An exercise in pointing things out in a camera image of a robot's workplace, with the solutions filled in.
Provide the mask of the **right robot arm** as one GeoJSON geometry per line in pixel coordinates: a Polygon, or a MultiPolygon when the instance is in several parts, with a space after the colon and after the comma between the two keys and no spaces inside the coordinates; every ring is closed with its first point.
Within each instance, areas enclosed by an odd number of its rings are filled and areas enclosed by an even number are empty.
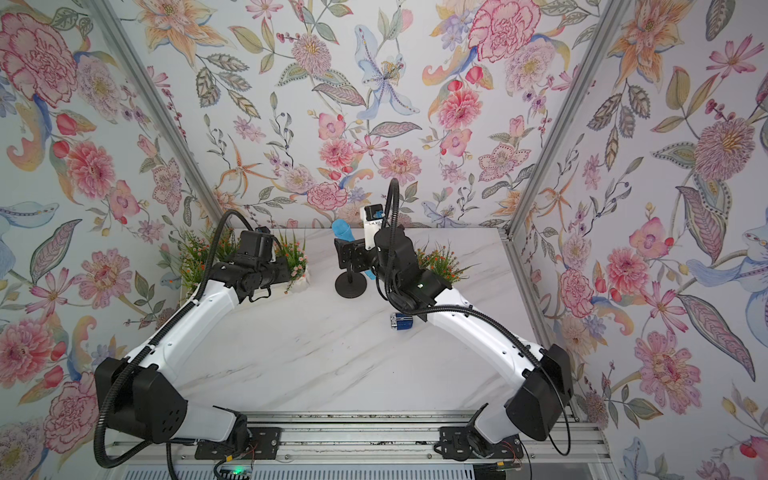
{"type": "Polygon", "coordinates": [[[481,407],[469,430],[495,445],[524,434],[544,441],[573,396],[570,360],[556,344],[543,347],[520,338],[500,322],[478,310],[444,276],[419,260],[403,228],[369,222],[360,239],[343,221],[333,224],[339,266],[337,292],[360,296],[367,272],[378,282],[381,295],[395,310],[438,327],[468,346],[505,379],[508,397],[481,407]]]}

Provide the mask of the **black microphone stand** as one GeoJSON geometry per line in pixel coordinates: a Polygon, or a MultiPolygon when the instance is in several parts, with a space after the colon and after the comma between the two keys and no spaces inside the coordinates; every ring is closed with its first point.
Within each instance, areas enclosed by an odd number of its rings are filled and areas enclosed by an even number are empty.
{"type": "Polygon", "coordinates": [[[367,278],[363,273],[347,268],[345,272],[336,278],[334,288],[336,293],[342,298],[358,298],[367,289],[367,278]]]}

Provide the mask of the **aluminium corner post right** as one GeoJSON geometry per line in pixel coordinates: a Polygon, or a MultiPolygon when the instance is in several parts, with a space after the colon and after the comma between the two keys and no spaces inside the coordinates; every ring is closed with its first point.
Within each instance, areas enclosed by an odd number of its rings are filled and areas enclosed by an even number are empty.
{"type": "Polygon", "coordinates": [[[604,13],[595,25],[596,30],[580,64],[580,72],[573,81],[562,108],[555,116],[551,133],[544,143],[539,159],[534,164],[518,209],[506,227],[507,240],[513,240],[516,234],[524,230],[525,218],[533,205],[538,189],[555,161],[557,151],[569,133],[582,102],[586,99],[594,75],[607,52],[608,44],[620,28],[627,8],[623,1],[605,2],[604,13]]]}

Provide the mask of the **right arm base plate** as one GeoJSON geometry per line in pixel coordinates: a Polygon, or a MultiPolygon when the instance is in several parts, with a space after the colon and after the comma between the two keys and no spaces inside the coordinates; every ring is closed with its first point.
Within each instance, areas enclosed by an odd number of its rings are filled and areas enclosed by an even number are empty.
{"type": "Polygon", "coordinates": [[[475,422],[488,404],[482,405],[463,426],[439,428],[438,441],[433,451],[444,460],[464,462],[469,459],[517,461],[524,457],[523,445],[518,435],[491,444],[475,429],[475,422]]]}

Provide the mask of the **aluminium corner post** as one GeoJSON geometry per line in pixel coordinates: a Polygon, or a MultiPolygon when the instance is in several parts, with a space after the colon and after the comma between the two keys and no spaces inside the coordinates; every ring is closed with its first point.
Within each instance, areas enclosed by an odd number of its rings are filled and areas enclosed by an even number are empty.
{"type": "Polygon", "coordinates": [[[557,151],[569,133],[582,102],[586,99],[594,75],[607,52],[608,44],[620,28],[627,8],[623,1],[605,2],[604,13],[595,25],[596,30],[580,64],[580,72],[573,81],[562,108],[555,116],[551,133],[544,143],[539,159],[534,164],[518,209],[506,227],[507,240],[513,240],[516,234],[524,230],[525,218],[533,205],[538,189],[555,161],[557,151]]]}
{"type": "Polygon", "coordinates": [[[94,23],[102,29],[107,44],[115,50],[114,56],[125,68],[128,78],[134,83],[139,95],[146,102],[153,122],[180,162],[186,178],[190,181],[192,189],[202,204],[202,208],[208,214],[211,222],[216,224],[222,218],[221,208],[205,181],[193,153],[165,107],[163,95],[155,87],[110,2],[85,0],[84,6],[94,23]]]}

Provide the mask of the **blue metal can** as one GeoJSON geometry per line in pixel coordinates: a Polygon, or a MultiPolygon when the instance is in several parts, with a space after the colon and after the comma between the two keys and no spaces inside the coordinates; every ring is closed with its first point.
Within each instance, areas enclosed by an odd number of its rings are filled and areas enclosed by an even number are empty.
{"type": "Polygon", "coordinates": [[[390,315],[390,326],[396,331],[410,330],[413,327],[413,317],[401,312],[390,315]]]}

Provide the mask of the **aluminium mounting rail frame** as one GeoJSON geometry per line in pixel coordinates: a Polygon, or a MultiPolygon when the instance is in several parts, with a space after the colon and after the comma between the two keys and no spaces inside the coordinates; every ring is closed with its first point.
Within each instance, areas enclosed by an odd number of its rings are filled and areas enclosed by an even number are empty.
{"type": "Polygon", "coordinates": [[[512,436],[471,451],[466,410],[253,412],[251,446],[231,454],[184,441],[151,446],[111,479],[616,479],[597,427],[560,421],[543,442],[512,436]]]}

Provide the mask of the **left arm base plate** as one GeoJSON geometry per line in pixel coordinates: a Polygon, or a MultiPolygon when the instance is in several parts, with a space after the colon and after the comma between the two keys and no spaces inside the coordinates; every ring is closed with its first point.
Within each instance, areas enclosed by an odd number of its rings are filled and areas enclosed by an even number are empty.
{"type": "Polygon", "coordinates": [[[223,442],[209,440],[197,444],[195,460],[220,461],[246,458],[252,460],[275,460],[280,446],[282,429],[279,427],[248,427],[234,431],[223,442]]]}

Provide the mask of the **aluminium corner post left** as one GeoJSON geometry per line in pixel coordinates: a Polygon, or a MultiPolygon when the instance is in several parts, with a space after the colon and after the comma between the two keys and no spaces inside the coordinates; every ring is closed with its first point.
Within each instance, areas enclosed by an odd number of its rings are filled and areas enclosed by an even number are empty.
{"type": "Polygon", "coordinates": [[[202,204],[202,208],[208,214],[211,222],[216,224],[222,218],[221,208],[205,181],[193,153],[165,107],[163,95],[155,87],[110,2],[85,0],[84,6],[94,23],[102,29],[107,44],[115,50],[114,56],[125,68],[128,78],[134,83],[139,95],[146,102],[153,122],[180,162],[186,178],[190,181],[192,189],[202,204]]]}

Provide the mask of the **pink flower potted plant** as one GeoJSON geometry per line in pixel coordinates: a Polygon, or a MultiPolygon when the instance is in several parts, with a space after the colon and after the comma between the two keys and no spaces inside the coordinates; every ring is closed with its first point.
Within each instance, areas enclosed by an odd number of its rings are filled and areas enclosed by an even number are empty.
{"type": "Polygon", "coordinates": [[[310,285],[306,241],[300,241],[294,232],[278,231],[274,246],[275,258],[287,262],[290,279],[279,290],[284,296],[305,291],[310,285]]]}
{"type": "Polygon", "coordinates": [[[463,265],[450,244],[425,244],[416,248],[418,264],[422,269],[455,284],[469,278],[472,265],[463,265]]]}

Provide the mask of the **blue toy microphone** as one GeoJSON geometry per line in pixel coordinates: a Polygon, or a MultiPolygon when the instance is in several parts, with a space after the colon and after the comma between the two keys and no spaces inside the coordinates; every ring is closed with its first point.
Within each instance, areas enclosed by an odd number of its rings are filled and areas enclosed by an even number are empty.
{"type": "MultiPolygon", "coordinates": [[[[343,240],[348,240],[348,241],[357,240],[353,235],[350,225],[345,220],[341,220],[341,219],[335,220],[332,223],[332,231],[335,235],[335,238],[341,238],[343,240]]],[[[354,271],[364,273],[371,280],[375,279],[375,276],[371,272],[371,270],[354,270],[354,271]]]]}

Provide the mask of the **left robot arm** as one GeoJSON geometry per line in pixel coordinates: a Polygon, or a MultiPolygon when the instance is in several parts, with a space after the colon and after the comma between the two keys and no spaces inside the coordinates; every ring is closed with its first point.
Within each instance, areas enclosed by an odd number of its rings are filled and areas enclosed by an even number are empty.
{"type": "Polygon", "coordinates": [[[108,430],[139,439],[141,448],[182,440],[217,443],[234,452],[246,448],[251,433],[243,414],[194,404],[176,383],[225,316],[290,281],[286,259],[274,252],[276,241],[266,227],[243,231],[232,258],[207,267],[194,293],[160,330],[124,358],[107,359],[97,367],[95,453],[105,455],[108,430]]]}

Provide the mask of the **pink flower potted plant boxed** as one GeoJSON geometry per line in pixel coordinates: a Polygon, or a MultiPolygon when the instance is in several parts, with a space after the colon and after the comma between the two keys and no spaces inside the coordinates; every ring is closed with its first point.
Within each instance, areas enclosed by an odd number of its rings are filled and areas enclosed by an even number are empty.
{"type": "Polygon", "coordinates": [[[181,299],[188,299],[202,281],[211,250],[214,230],[182,230],[174,242],[176,249],[163,244],[158,266],[166,270],[161,284],[179,290],[181,299]]]}

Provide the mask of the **pink flower potted plant back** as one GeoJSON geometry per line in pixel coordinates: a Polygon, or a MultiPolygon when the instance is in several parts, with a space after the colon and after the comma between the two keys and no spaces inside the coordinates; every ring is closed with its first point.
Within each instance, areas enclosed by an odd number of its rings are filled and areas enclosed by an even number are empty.
{"type": "Polygon", "coordinates": [[[416,248],[418,264],[422,269],[455,284],[469,278],[472,265],[463,265],[450,244],[425,244],[416,248]]]}

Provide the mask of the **pink flower potted plant front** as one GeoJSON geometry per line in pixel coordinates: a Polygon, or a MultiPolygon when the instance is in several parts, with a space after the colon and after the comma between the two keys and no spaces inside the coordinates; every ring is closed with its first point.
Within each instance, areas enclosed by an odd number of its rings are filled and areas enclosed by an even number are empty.
{"type": "Polygon", "coordinates": [[[310,285],[306,241],[300,241],[294,232],[278,231],[274,246],[275,258],[287,262],[290,279],[279,290],[284,296],[305,291],[310,285]]]}

